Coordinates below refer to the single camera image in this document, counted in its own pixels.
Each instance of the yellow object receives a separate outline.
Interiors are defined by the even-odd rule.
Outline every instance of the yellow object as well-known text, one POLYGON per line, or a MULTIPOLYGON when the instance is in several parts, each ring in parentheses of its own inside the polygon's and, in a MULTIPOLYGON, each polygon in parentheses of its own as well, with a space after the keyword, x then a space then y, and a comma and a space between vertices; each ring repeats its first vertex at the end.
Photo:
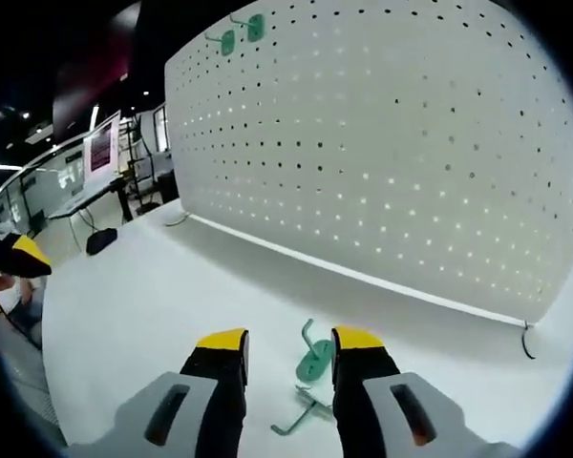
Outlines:
POLYGON ((239 327, 229 331, 215 332, 201 339, 197 347, 213 348, 215 350, 240 350, 240 341, 246 329, 239 327))
POLYGON ((36 243, 34 243, 34 241, 32 239, 29 239, 26 236, 19 236, 19 239, 12 246, 12 249, 23 251, 24 253, 27 253, 28 255, 32 256, 33 258, 40 260, 41 262, 44 262, 45 264, 51 266, 51 262, 43 254, 43 252, 40 251, 40 248, 38 248, 38 245, 36 243))
POLYGON ((375 348, 384 346, 382 341, 367 331, 352 327, 336 326, 335 333, 339 338, 338 348, 348 350, 352 348, 375 348))

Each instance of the computer monitor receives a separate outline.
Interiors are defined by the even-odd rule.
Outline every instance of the computer monitor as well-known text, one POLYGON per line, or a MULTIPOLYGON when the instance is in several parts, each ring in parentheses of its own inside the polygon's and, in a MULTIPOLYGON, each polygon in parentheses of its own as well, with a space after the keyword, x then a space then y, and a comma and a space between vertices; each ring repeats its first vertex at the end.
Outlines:
POLYGON ((85 137, 83 141, 85 186, 118 173, 119 121, 120 112, 117 112, 85 137))

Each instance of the green pegboard hook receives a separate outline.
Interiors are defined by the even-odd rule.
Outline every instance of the green pegboard hook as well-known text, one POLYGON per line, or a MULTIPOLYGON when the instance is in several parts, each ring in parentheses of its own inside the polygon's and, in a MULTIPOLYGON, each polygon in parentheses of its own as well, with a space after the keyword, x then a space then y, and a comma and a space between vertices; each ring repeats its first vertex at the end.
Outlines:
POLYGON ((297 369, 295 369, 297 378, 307 384, 321 378, 333 356, 332 341, 323 340, 312 343, 312 340, 308 336, 308 330, 313 323, 314 320, 310 318, 302 328, 302 337, 308 346, 308 353, 306 353, 306 356, 304 356, 302 361, 297 365, 297 369))
POLYGON ((324 405, 322 402, 320 402, 318 399, 316 399, 314 396, 312 396, 308 390, 308 387, 304 387, 304 386, 295 386, 295 388, 297 388, 297 392, 306 400, 309 402, 308 407, 306 407, 306 410, 304 410, 304 412, 299 416, 299 418, 297 420, 295 420, 295 423, 293 423, 290 427, 288 427, 287 429, 282 429, 281 427, 278 427, 276 425, 272 425, 270 428, 272 431, 274 431, 276 434, 279 434, 281 436, 288 436, 289 434, 292 434, 295 429, 297 429, 299 427, 300 424, 302 424, 302 422, 304 421, 304 419, 312 412, 312 410, 314 410, 315 408, 321 410, 323 413, 327 414, 327 415, 332 415, 333 414, 333 410, 331 409, 331 406, 326 406, 324 405))
POLYGON ((240 24, 248 27, 248 41, 250 41, 251 43, 259 41, 264 37, 265 19, 262 14, 254 14, 250 16, 248 22, 234 19, 233 16, 229 14, 229 20, 234 24, 240 24))
POLYGON ((203 37, 208 41, 217 41, 221 43, 221 55, 230 55, 236 46, 236 33, 234 31, 226 31, 221 38, 212 38, 207 33, 203 37))

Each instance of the white pegboard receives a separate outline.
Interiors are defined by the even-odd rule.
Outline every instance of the white pegboard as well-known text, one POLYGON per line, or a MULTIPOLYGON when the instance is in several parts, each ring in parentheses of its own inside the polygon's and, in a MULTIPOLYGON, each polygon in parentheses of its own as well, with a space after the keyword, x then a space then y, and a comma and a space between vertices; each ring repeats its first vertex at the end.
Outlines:
POLYGON ((231 55, 201 34, 166 64, 183 207, 538 320, 573 263, 573 95, 531 32, 482 0, 264 0, 234 18, 256 13, 263 40, 224 18, 207 33, 234 29, 231 55))

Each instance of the white tabletop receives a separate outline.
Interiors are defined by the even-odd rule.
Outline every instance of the white tabletop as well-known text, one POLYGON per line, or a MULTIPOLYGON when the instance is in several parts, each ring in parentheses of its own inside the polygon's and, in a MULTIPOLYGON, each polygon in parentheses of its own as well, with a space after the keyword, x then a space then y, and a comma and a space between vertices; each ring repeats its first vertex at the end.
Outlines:
POLYGON ((110 188, 115 181, 120 179, 120 176, 115 174, 107 174, 105 176, 99 177, 92 180, 91 182, 86 182, 83 189, 66 200, 57 210, 49 215, 49 219, 59 219, 69 217, 73 214, 74 209, 81 207, 89 200, 93 200, 97 196, 102 195, 110 188))
MULTIPOLYGON (((316 321, 313 340, 329 338, 337 324, 379 335, 402 371, 455 399, 467 425, 487 440, 521 446, 562 390, 573 356, 573 313, 564 311, 567 302, 573 308, 573 274, 547 330, 540 325, 530 336, 540 353, 532 362, 515 326, 347 279, 193 219, 163 226, 181 212, 175 201, 126 224, 103 252, 69 260, 49 279, 45 367, 70 444, 110 430, 117 408, 161 373, 178 372, 199 338, 245 326, 250 366, 240 456, 341 456, 331 421, 308 419, 289 437, 269 429, 303 410, 294 384, 308 318, 316 321), (562 328, 570 328, 566 337, 562 328)), ((316 389, 330 403, 327 375, 316 389)))

